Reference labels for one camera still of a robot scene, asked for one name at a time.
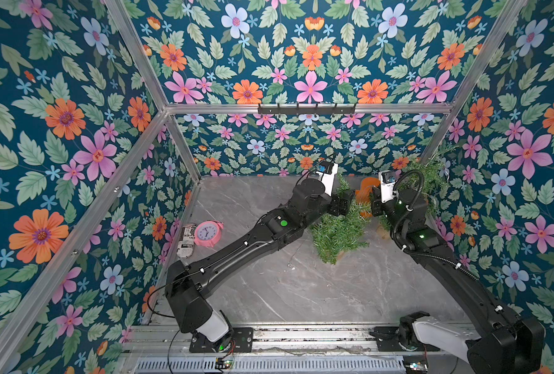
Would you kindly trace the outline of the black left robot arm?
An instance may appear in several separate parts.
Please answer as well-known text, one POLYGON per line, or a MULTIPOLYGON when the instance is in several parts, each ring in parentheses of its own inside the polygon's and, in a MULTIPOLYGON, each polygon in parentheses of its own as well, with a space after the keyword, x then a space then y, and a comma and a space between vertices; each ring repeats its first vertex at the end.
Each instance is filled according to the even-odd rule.
POLYGON ((285 204, 261 216, 238 240, 194 263, 173 263, 167 273, 165 297, 180 331, 199 333, 215 345, 231 338, 231 324, 207 297, 241 268, 301 238, 323 215, 347 215, 354 199, 350 189, 332 196, 324 181, 306 179, 294 187, 285 204))

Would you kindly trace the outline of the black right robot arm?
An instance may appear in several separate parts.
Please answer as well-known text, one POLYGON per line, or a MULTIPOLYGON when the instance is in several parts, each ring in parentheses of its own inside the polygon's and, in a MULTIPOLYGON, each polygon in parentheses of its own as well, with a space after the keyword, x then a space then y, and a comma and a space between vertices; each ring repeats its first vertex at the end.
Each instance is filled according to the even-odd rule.
POLYGON ((523 317, 502 302, 467 268, 447 241, 426 225, 426 201, 404 189, 384 201, 373 187, 374 216, 391 225, 390 235, 401 251, 431 273, 460 305, 471 327, 444 323, 426 312, 400 319, 398 342, 403 348, 429 345, 471 366, 476 373, 531 373, 539 370, 546 332, 535 317, 523 317))

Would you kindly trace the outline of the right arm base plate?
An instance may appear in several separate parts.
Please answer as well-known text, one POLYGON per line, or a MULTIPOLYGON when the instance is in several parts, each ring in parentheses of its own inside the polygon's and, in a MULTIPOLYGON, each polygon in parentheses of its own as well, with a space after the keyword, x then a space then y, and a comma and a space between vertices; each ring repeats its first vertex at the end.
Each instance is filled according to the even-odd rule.
POLYGON ((439 352, 440 349, 423 344, 417 340, 412 331, 398 326, 374 327, 369 335, 375 339, 381 352, 439 352))

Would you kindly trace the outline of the green christmas tree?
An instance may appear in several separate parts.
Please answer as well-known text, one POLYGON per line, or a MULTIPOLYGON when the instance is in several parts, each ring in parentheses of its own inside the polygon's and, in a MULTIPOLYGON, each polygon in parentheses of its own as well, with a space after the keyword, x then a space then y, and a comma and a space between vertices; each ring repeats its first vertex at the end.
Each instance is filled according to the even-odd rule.
POLYGON ((338 175, 337 181, 334 197, 350 197, 347 214, 327 213, 310 229, 317 255, 323 263, 331 265, 336 265, 347 252, 369 246, 365 233, 372 217, 370 204, 356 200, 356 190, 345 178, 338 175))
POLYGON ((396 196, 384 204, 385 215, 380 217, 384 227, 394 235, 407 235, 426 225, 426 218, 432 215, 437 202, 435 195, 447 187, 447 181, 439 175, 439 161, 426 165, 418 161, 409 162, 403 169, 395 171, 396 196))

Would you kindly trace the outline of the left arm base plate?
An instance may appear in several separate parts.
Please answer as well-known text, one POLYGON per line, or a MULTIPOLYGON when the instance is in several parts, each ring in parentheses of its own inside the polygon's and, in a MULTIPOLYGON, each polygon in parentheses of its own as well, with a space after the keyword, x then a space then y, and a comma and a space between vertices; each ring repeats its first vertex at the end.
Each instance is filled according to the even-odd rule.
POLYGON ((250 353, 252 352, 254 329, 252 327, 234 327, 225 338, 213 343, 201 333, 191 338, 190 353, 250 353))

